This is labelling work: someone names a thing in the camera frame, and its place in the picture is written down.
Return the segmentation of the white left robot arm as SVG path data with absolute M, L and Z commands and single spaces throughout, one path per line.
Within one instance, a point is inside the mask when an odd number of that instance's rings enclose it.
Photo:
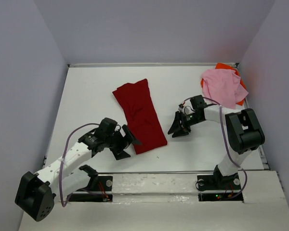
M 106 117 L 95 126 L 72 147 L 67 142 L 62 156 L 53 163 L 21 177 L 15 204 L 36 222 L 45 219 L 55 203 L 66 206 L 75 191 L 96 187 L 98 173 L 86 164 L 96 154 L 109 149 L 116 160 L 121 160 L 130 157 L 125 149 L 131 144 L 141 145 L 127 125 L 116 130 L 118 123 L 113 119 Z

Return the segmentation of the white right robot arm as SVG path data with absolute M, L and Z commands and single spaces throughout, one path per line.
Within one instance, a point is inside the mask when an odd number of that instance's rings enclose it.
M 186 112 L 185 101 L 179 104 L 168 134 L 174 138 L 187 136 L 193 125 L 205 121 L 217 122 L 221 126 L 226 150 L 213 174 L 197 178 L 196 188 L 201 192 L 223 190 L 230 185 L 244 189 L 246 185 L 239 182 L 238 171 L 242 169 L 246 157 L 265 142 L 264 132 L 254 110 L 225 108 L 215 100 L 207 103 L 208 98 L 202 95 L 188 100 L 192 111 Z

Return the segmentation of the dark red t shirt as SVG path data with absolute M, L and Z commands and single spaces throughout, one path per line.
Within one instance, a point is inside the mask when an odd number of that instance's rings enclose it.
M 147 79 L 126 83 L 113 91 L 123 109 L 128 128 L 142 143 L 134 145 L 136 154 L 142 154 L 168 144 L 156 114 Z

